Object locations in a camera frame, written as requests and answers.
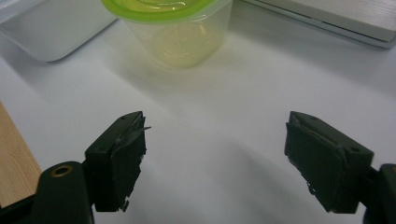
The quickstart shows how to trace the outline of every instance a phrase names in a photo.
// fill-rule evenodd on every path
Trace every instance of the plastic lid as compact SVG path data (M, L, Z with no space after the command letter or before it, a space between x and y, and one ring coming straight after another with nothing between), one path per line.
M0 23L17 16L44 0L0 0Z
M188 17L214 0L102 0L115 15L132 21L170 21Z

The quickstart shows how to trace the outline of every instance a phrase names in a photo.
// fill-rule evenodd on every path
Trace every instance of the green lid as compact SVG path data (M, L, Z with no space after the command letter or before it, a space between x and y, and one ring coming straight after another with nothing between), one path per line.
M118 17L132 21L170 21L188 17L214 0L102 0Z

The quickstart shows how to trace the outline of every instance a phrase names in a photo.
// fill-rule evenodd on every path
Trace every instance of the white surface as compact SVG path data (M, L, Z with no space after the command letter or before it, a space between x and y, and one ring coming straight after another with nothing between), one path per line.
M257 1L382 41L390 41L396 36L396 2L393 0Z
M120 115L142 110L148 153L126 213L96 223L361 223L327 214L283 154L296 110L396 162L396 49L333 36L235 1L225 44L200 66L145 60L116 22L57 63L0 37L0 99L42 169L83 161Z

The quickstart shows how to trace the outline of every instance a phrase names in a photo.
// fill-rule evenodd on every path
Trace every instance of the screw hole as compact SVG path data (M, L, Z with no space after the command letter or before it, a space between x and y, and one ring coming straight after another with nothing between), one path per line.
M62 165L52 170L50 173L53 177L62 177L70 174L72 172L73 166L71 165Z

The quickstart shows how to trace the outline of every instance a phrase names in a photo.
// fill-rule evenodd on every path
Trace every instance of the transparent plastic container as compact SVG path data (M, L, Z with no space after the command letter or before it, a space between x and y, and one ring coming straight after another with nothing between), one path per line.
M232 0L102 0L126 22L159 65L192 67L227 32Z

